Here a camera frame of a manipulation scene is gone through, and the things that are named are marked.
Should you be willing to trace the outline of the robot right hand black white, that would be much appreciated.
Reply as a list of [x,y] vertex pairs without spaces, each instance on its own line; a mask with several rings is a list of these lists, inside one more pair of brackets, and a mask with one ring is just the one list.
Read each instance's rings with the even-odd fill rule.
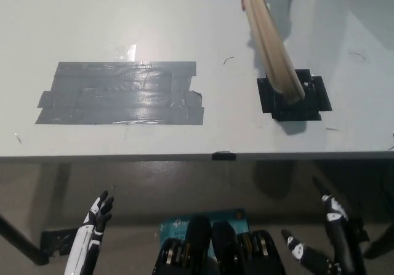
[[292,256],[313,274],[366,274],[360,245],[345,209],[322,182],[316,177],[312,180],[324,204],[324,225],[334,248],[334,259],[306,246],[290,231],[282,229],[281,235]]

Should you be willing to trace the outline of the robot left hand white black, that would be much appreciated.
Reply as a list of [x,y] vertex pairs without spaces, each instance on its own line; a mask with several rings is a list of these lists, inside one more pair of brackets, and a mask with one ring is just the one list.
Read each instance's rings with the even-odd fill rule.
[[111,219],[114,197],[105,190],[92,204],[78,228],[64,274],[93,274],[107,222]]

